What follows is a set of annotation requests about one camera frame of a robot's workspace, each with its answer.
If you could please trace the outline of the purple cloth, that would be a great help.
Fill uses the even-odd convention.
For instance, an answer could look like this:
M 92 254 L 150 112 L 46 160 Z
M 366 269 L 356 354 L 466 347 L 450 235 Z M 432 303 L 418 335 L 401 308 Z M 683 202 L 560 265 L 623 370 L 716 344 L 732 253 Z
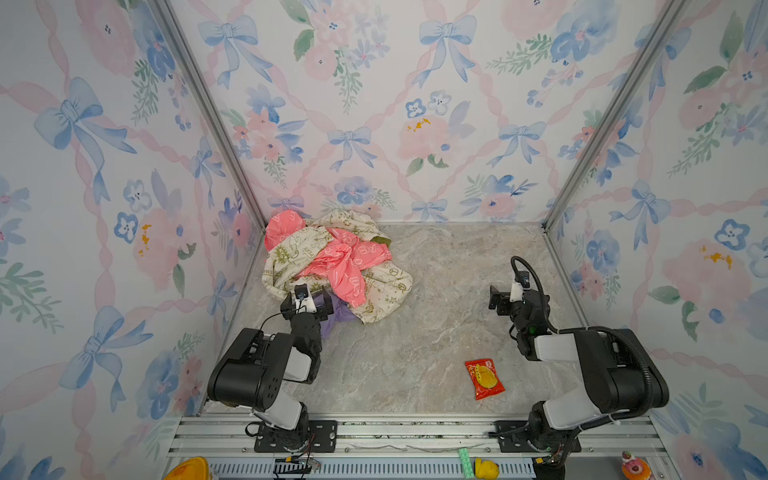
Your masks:
M 328 315 L 326 320 L 320 322 L 321 338 L 328 339 L 331 336 L 333 328 L 338 323 L 358 322 L 359 318 L 349 309 L 346 302 L 339 299 L 334 293 L 329 294 L 333 312 Z

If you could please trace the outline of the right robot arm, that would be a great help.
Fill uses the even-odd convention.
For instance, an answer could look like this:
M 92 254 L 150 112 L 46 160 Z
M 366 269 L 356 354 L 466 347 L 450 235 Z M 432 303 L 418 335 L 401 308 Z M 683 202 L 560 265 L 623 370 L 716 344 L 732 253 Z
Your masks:
M 644 416 L 669 402 L 669 388 L 630 329 L 602 326 L 553 330 L 549 296 L 490 288 L 489 308 L 512 321 L 510 336 L 531 362 L 572 363 L 578 385 L 558 398 L 539 401 L 526 421 L 496 421 L 489 433 L 504 453 L 536 452 L 543 465 L 563 466 L 580 449 L 581 433 Z

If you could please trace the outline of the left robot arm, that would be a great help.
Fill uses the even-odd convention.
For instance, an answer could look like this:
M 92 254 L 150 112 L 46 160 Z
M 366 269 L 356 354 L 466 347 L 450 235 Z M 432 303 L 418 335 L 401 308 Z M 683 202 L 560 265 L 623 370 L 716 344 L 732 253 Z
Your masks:
M 311 384 L 321 366 L 321 324 L 334 313 L 331 295 L 315 298 L 304 286 L 286 296 L 279 315 L 288 333 L 244 328 L 214 367 L 207 386 L 210 400 L 248 408 L 258 420 L 245 427 L 257 453 L 332 453 L 338 423 L 312 420 L 307 406 L 282 389 L 285 382 Z

